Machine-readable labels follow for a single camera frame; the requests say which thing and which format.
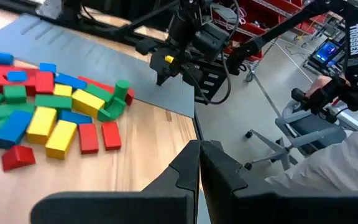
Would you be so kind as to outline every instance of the human hand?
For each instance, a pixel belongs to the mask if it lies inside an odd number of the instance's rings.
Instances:
[[[323,86],[327,85],[329,81],[331,81],[331,77],[327,77],[324,75],[320,75],[317,79],[311,84],[310,89],[306,92],[306,97],[310,97],[316,90],[322,88]]]

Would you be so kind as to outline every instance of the red block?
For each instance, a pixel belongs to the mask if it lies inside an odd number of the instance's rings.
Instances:
[[[128,89],[128,93],[125,97],[125,102],[128,104],[128,105],[131,105],[132,104],[132,101],[134,100],[134,97],[135,97],[135,90],[134,89]]]
[[[80,133],[81,154],[98,153],[99,144],[96,125],[80,124],[78,125],[78,132]]]
[[[88,84],[91,83],[91,84],[94,84],[96,85],[97,87],[99,88],[102,88],[108,92],[110,92],[111,94],[114,93],[114,87],[112,86],[109,86],[109,85],[106,85],[106,84],[103,84],[103,83],[100,83],[100,82],[97,82],[97,81],[94,81],[92,79],[89,79],[89,78],[85,78],[85,77],[78,77],[79,80],[83,80],[83,81],[86,81]]]
[[[10,82],[7,80],[7,73],[13,71],[25,71],[27,74],[27,81],[25,82]],[[36,68],[20,68],[15,66],[0,65],[0,93],[4,92],[4,85],[24,85],[27,96],[35,96],[35,74]]]
[[[25,146],[12,146],[2,155],[1,159],[4,171],[35,164],[32,148]]]
[[[106,151],[121,148],[121,137],[119,136],[118,125],[115,121],[103,122],[102,133]]]
[[[35,75],[35,91],[37,94],[53,94],[55,82],[52,72],[37,72]]]

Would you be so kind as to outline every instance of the yellow part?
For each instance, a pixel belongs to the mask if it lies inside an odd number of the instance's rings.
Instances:
[[[167,56],[165,56],[165,61],[166,61],[166,62],[169,62],[169,63],[172,63],[172,62],[173,62],[173,57],[167,55]]]
[[[104,101],[84,90],[76,90],[72,96],[73,109],[98,118],[98,111],[104,108]]]
[[[47,157],[65,159],[74,139],[77,125],[72,122],[59,120],[45,145]]]
[[[55,84],[55,88],[53,89],[53,94],[57,96],[71,96],[73,92],[73,87],[62,84]]]
[[[26,131],[27,142],[46,144],[56,123],[56,117],[55,109],[38,106]]]

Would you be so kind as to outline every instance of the person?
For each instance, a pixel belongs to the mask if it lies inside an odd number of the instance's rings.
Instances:
[[[330,77],[319,76],[306,96],[311,96],[329,81]],[[301,185],[324,192],[358,192],[358,132],[353,132],[340,144],[313,153],[285,172],[267,177],[266,181],[288,189]]]

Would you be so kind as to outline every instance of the office chair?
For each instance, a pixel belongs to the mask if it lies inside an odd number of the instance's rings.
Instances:
[[[334,113],[339,108],[331,108]],[[290,146],[284,145],[283,138],[277,141],[271,141],[257,131],[250,130],[246,134],[249,139],[253,135],[262,140],[274,153],[260,159],[248,162],[244,167],[248,170],[256,163],[263,161],[281,161],[284,170],[290,168],[290,164],[296,165],[298,162],[290,155],[293,148],[298,150],[305,156],[309,156],[317,150],[324,149],[332,144],[341,143],[346,138],[345,130],[358,131],[358,121],[350,117],[348,114],[339,113],[338,121],[334,124],[321,119],[319,116],[311,114],[309,111],[299,109],[299,103],[295,101],[289,102],[282,115],[275,120],[275,124],[283,132],[290,141]]]

